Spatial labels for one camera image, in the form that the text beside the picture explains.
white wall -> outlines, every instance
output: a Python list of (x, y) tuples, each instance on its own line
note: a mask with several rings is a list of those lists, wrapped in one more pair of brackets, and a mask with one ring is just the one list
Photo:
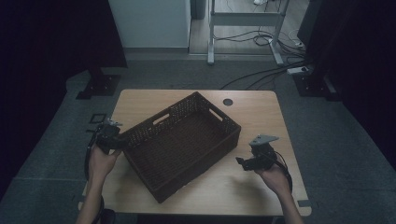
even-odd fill
[(109, 0), (124, 48), (187, 48), (190, 0)]

hand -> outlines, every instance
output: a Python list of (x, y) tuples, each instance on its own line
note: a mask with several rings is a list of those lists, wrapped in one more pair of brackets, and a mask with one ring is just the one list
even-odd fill
[(121, 154), (121, 150), (115, 150), (112, 154), (105, 154), (99, 146), (93, 144), (90, 157), (90, 178), (105, 181), (106, 176), (113, 169), (117, 157)]
[(262, 178), (268, 188), (277, 196), (290, 194), (288, 179), (278, 165), (274, 164), (269, 170), (260, 169), (254, 172)]

black device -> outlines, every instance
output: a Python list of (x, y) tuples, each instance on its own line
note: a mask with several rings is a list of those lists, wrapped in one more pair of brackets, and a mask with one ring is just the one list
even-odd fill
[(110, 149), (122, 149), (127, 146), (128, 141), (119, 138), (120, 128), (117, 126), (120, 125), (116, 121), (107, 119), (105, 122), (98, 124), (94, 131), (88, 130), (88, 132), (92, 132), (92, 138), (85, 155), (85, 177), (87, 180), (89, 179), (89, 163), (93, 144), (96, 143), (105, 154), (108, 154)]
[[(253, 154), (253, 158), (244, 160), (243, 158), (236, 157), (236, 161), (242, 165), (245, 171), (252, 171), (252, 170), (268, 170), (274, 164), (282, 169), (285, 177), (288, 179), (290, 191), (292, 191), (292, 180), (291, 175), (288, 170), (288, 166), (283, 160), (283, 157), (269, 144), (275, 140), (279, 139), (275, 136), (270, 135), (263, 135), (259, 134), (255, 139), (253, 139), (249, 145), (251, 146), (251, 153)], [(283, 160), (284, 164), (277, 160), (277, 155)]]

table top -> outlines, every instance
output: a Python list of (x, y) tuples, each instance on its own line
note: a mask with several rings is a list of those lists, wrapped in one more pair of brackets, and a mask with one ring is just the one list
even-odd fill
[[(125, 90), (120, 94), (112, 119), (122, 123), (122, 133), (193, 92)], [(276, 95), (272, 91), (198, 92), (242, 126), (238, 146), (163, 203), (155, 201), (121, 154), (103, 188), (106, 208), (142, 214), (281, 216), (276, 195), (258, 175), (244, 171), (235, 160), (235, 157), (250, 158), (248, 143), (262, 133), (279, 137), (271, 146), (289, 166), (292, 195), (300, 214), (309, 216), (311, 207), (298, 204), (308, 198)], [(233, 104), (225, 105), (224, 99), (232, 99)]]

plastic crate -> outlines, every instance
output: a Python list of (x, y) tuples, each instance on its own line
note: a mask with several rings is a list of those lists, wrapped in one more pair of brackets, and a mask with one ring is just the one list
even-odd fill
[(127, 160), (162, 203), (234, 149), (240, 132), (196, 91), (120, 137), (129, 141)]

